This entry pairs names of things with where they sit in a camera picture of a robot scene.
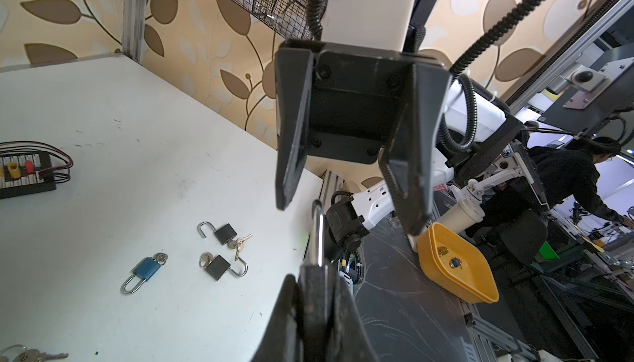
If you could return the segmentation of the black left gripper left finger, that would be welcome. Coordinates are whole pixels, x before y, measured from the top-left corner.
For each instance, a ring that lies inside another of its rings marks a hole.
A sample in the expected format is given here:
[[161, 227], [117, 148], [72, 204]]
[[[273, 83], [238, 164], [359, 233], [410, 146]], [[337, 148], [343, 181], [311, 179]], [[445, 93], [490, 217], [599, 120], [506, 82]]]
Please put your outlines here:
[[300, 295], [297, 280], [287, 275], [274, 304], [253, 362], [302, 361]]

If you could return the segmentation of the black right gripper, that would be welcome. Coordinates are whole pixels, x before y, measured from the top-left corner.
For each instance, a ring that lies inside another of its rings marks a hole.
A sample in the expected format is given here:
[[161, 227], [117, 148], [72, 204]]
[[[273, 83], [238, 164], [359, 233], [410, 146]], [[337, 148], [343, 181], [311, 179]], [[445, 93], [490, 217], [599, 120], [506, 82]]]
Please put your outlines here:
[[292, 202], [307, 155], [373, 164], [390, 136], [379, 167], [402, 228], [420, 235], [432, 212], [434, 149], [452, 76], [415, 61], [412, 53], [324, 42], [277, 51], [279, 210]]

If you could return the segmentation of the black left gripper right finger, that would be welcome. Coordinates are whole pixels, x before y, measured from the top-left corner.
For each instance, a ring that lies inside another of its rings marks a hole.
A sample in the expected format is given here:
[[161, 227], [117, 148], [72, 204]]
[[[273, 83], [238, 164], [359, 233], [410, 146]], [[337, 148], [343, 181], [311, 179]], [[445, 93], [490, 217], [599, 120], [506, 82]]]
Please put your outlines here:
[[358, 312], [351, 283], [335, 269], [332, 322], [326, 347], [327, 361], [376, 361], [363, 320]]

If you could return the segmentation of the silver padlock shackle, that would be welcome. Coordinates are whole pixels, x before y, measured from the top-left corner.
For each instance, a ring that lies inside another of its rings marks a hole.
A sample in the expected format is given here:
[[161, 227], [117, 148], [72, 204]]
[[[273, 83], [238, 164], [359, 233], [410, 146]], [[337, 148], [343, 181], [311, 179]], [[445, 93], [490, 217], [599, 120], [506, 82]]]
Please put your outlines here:
[[320, 200], [311, 207], [313, 227], [300, 269], [301, 339], [304, 361], [325, 361], [330, 320], [328, 263], [325, 262], [325, 217]]

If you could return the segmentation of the blue padlock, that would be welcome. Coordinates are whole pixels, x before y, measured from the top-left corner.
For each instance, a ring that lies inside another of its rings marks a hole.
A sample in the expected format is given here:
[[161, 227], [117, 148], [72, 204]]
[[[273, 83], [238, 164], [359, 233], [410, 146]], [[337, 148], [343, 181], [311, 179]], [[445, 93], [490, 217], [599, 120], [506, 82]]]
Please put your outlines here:
[[164, 252], [158, 252], [154, 256], [144, 258], [122, 284], [121, 293], [125, 295], [135, 294], [167, 261], [168, 255]]

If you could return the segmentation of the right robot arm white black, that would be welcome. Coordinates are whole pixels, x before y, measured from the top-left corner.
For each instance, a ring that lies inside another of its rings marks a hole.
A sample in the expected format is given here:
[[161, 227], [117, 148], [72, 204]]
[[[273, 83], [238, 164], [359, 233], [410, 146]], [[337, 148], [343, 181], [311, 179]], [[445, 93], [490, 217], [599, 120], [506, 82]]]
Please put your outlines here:
[[522, 0], [450, 67], [415, 52], [421, 0], [308, 0], [307, 40], [274, 58], [279, 210], [292, 202], [308, 157], [377, 163], [411, 235], [432, 209], [437, 146], [467, 151], [479, 127], [467, 68], [546, 0]]

